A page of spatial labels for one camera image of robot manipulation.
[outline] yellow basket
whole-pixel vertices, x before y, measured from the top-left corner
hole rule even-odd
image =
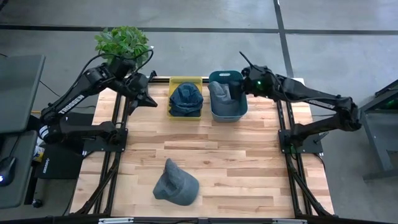
[[[201,93],[201,87],[202,87],[202,79],[201,77],[170,77],[169,81],[169,100],[167,101],[167,116],[170,118],[172,121],[199,121],[201,118],[201,110],[200,110],[200,116],[199,117],[177,117],[177,116],[172,116],[169,111],[171,109],[170,107],[170,96],[173,94],[174,90],[184,82],[190,82],[195,84],[195,86],[198,87],[199,92]]]

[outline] concrete floor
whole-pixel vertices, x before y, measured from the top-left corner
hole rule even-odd
[[[279,0],[286,29],[397,30],[393,0]],[[138,26],[277,29],[273,0],[13,0],[0,12],[0,23],[65,26]],[[47,56],[42,81],[62,94],[94,54],[95,32],[0,30],[0,53]],[[253,63],[286,74],[279,34],[147,32],[154,58],[142,70],[158,75],[207,76],[215,70]],[[398,35],[287,35],[295,77],[328,93],[352,96],[361,106],[375,91],[397,79]],[[57,97],[39,87],[34,109]],[[83,106],[95,105],[92,97]],[[92,113],[93,109],[82,112]],[[313,114],[329,111],[312,107]],[[398,222],[398,179],[363,182],[378,171],[375,153],[363,130],[332,131],[322,141],[326,176],[335,213],[345,218]],[[47,204],[18,208],[25,217],[60,215],[73,192],[68,184],[49,183]],[[0,219],[17,218],[0,211]]]

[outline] wooden tabletop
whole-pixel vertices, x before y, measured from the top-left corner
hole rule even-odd
[[[149,93],[158,107],[138,108],[128,118],[129,137],[119,167],[112,216],[294,216],[285,157],[277,140],[280,127],[276,103],[248,96],[249,110],[243,118],[237,123],[217,123],[212,119],[209,91],[204,86],[201,120],[170,121],[166,114],[168,92],[168,83],[151,84]],[[101,92],[94,124],[111,120],[115,98],[112,90]],[[297,123],[312,122],[306,103],[292,107]],[[95,152],[83,161],[71,212],[81,208],[98,186],[103,157],[104,153]],[[333,213],[321,162],[312,154],[302,157],[308,187]],[[154,198],[152,190],[167,158],[198,179],[200,191],[192,205],[183,207]],[[298,195],[304,212],[300,190]]]

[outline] green plant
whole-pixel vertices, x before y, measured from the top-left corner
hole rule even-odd
[[[111,31],[107,28],[99,35],[95,35],[98,45],[95,50],[101,53],[112,53],[123,56],[125,58],[136,58],[140,54],[148,50],[148,38],[145,34],[136,27],[116,27]],[[143,62],[148,59],[149,53],[142,54],[141,57],[136,58],[137,67],[141,66]],[[108,59],[108,63],[112,61],[112,55],[105,55],[103,58]]]

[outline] teal basket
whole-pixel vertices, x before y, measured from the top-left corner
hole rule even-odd
[[[242,74],[237,71],[217,71],[213,72],[209,76],[209,83],[216,81],[220,84],[228,84],[231,81],[239,81],[243,80]],[[213,109],[211,109],[211,113],[213,115],[213,120],[217,122],[237,122],[243,115],[248,112],[248,100],[246,99],[246,95],[242,93],[241,101],[239,102],[240,106],[240,114],[237,116],[218,116],[217,114],[214,114]]]

